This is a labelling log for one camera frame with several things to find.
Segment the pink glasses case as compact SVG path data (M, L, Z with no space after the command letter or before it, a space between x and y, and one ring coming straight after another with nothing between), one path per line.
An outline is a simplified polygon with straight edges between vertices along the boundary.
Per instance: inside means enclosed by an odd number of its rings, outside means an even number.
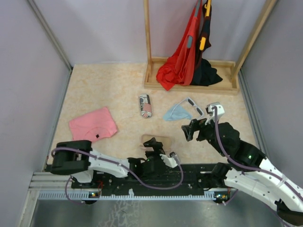
M157 142L161 142L163 144L163 150L165 152L171 151L173 138L169 136L161 136L161 135L152 135L152 134L144 134L141 136L141 144L140 148L144 151L152 151L152 148L147 148L143 145L143 143L149 141L150 139L155 138Z

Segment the white frame sunglasses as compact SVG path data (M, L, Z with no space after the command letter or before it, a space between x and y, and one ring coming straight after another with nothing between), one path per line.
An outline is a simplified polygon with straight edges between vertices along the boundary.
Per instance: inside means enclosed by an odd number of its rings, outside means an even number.
M188 102L192 107L194 107L196 109L196 111L200 114L200 116L198 117L198 120L202 119L205 115L204 111L194 102L194 100L190 97L187 97L185 99L183 99L181 102L179 102L178 104L175 105L175 107L173 108L171 114L173 114L173 112L175 111L175 109L180 106L181 103L183 102Z

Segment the flag print glasses case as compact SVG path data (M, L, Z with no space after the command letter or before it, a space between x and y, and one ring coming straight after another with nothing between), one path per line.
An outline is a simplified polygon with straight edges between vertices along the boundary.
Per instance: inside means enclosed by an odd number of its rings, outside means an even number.
M148 94L141 94L139 96L139 108L143 118L148 119L152 117L152 105Z

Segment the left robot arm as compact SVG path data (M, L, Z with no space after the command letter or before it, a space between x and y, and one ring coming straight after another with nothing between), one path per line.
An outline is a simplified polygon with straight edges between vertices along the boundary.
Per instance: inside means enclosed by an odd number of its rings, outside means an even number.
M79 183L92 188L98 184L98 175L94 172L110 174L116 178L126 178L135 173L139 178L160 175L167 168L178 166L176 157L167 156L162 141L149 137L143 143L146 148L144 158L129 157L120 159L104 155L91 147L89 140L60 142L52 151L53 163L50 173L71 175Z

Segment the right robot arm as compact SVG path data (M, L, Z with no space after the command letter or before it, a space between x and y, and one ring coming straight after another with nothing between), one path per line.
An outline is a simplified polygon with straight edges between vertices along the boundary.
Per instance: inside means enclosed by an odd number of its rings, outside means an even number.
M228 164L217 164L212 183L242 191L266 204L285 223L303 224L303 189L279 171L254 145L240 139L228 122L193 119L183 125L187 141L198 132L197 141L206 140Z

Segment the light blue cloth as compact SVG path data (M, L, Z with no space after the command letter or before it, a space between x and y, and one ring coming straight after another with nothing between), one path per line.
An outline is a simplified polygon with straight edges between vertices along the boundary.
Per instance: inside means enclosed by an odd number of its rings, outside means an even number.
M177 121L182 119L192 119L192 115L182 106L174 105L172 106L163 116L165 121Z

